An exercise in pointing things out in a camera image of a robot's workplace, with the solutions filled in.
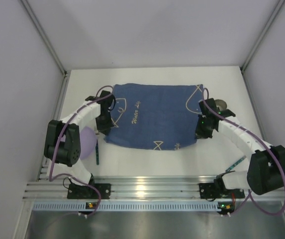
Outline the metal cup with cork base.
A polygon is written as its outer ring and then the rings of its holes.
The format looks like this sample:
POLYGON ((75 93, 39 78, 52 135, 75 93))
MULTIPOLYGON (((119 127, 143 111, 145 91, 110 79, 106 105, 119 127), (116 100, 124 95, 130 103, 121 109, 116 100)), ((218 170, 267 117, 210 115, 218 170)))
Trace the metal cup with cork base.
POLYGON ((220 110, 220 111, 224 111, 227 109, 227 103, 224 100, 221 99, 216 99, 215 100, 215 104, 216 107, 220 110))

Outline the blue fish-print cloth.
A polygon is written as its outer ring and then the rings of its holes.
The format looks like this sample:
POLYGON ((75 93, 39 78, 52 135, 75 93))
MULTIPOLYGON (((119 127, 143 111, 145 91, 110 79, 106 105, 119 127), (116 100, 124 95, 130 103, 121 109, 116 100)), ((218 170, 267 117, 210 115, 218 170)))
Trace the blue fish-print cloth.
POLYGON ((178 150, 196 143, 203 85, 115 85, 113 128, 105 141, 121 147, 178 150))

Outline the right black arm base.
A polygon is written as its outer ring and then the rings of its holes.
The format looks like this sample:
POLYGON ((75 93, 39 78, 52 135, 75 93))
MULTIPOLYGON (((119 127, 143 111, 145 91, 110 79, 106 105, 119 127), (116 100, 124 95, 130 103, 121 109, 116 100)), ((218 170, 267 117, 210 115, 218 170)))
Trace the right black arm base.
POLYGON ((226 189, 220 174, 211 183, 199 183, 200 198, 208 201, 216 199, 244 199, 245 194, 241 189, 226 189))

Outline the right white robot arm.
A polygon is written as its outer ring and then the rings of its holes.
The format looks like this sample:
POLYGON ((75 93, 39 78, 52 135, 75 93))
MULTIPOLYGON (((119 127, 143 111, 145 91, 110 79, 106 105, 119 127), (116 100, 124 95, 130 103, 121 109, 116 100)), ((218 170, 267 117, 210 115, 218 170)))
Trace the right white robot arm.
POLYGON ((196 138, 211 138, 217 131, 249 160, 248 169, 231 170, 216 177, 223 189, 251 190, 263 195, 285 185, 285 148, 282 145, 273 146, 261 140, 244 128, 231 110, 220 111, 213 98, 200 101, 199 107, 201 114, 195 130, 196 138))

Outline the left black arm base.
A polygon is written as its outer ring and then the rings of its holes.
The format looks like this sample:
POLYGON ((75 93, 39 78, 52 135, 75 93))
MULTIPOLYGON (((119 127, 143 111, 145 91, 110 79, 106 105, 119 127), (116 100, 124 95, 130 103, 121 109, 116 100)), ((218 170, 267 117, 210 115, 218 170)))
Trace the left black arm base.
MULTIPOLYGON (((111 195, 111 184, 109 183, 95 183, 93 180, 90 185, 94 186, 100 193, 102 199, 109 199, 111 195)), ((88 186, 78 185, 71 182, 68 186, 68 199, 98 199, 98 193, 88 186)))

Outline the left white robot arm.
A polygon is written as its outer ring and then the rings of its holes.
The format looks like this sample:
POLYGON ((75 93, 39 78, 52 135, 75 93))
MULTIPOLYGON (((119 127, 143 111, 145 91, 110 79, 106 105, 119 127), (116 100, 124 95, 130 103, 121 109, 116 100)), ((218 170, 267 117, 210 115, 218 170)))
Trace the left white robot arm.
POLYGON ((90 184, 93 175, 81 161, 81 131, 95 120, 98 132, 108 135, 113 127, 110 112, 114 106, 115 96, 101 88, 67 117, 48 123, 44 156, 50 159, 49 181, 65 176, 80 186, 90 184))

